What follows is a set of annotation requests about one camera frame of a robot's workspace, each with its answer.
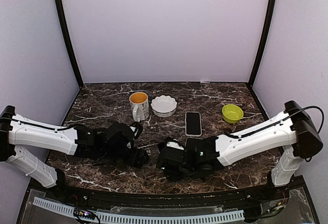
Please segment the silver-edged phone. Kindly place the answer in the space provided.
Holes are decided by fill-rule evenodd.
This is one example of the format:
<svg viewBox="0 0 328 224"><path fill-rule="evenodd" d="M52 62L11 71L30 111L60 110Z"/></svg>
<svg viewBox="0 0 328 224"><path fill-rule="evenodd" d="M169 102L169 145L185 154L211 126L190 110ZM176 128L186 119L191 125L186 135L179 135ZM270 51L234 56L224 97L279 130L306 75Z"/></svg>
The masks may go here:
<svg viewBox="0 0 328 224"><path fill-rule="evenodd" d="M191 146L196 146L198 144L200 144L203 140L200 138L187 138L186 139L186 146L187 147L191 147Z"/></svg>

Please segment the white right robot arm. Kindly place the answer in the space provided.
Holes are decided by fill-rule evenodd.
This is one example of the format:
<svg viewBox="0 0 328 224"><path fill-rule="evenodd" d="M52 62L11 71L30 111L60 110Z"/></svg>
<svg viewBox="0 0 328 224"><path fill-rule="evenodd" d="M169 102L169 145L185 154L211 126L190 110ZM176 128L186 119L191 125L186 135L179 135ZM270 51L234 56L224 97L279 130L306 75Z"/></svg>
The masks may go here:
<svg viewBox="0 0 328 224"><path fill-rule="evenodd" d="M271 119L232 134L188 138L184 146L175 140L161 142L156 167L171 181L185 176L205 178L243 158L283 147L278 164L268 175L268 184L261 190L264 199L273 200L300 164L323 148L321 129L315 127L307 113L312 107L302 108L293 100L284 106L285 110Z"/></svg>

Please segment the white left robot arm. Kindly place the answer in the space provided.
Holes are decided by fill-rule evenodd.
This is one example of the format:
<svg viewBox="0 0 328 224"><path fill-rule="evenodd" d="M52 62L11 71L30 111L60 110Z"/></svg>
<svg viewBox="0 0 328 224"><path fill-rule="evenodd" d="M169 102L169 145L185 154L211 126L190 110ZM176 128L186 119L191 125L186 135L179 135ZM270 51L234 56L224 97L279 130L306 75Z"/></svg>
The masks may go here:
<svg viewBox="0 0 328 224"><path fill-rule="evenodd" d="M149 160L147 152L134 145L142 131L138 122L113 123L98 129L81 124L55 126L29 120L17 114L14 106L6 106L1 112L1 161L16 166L44 188L52 188L59 200L69 201L72 189L66 186L64 172L42 162L27 146L92 160L113 157L141 168Z"/></svg>

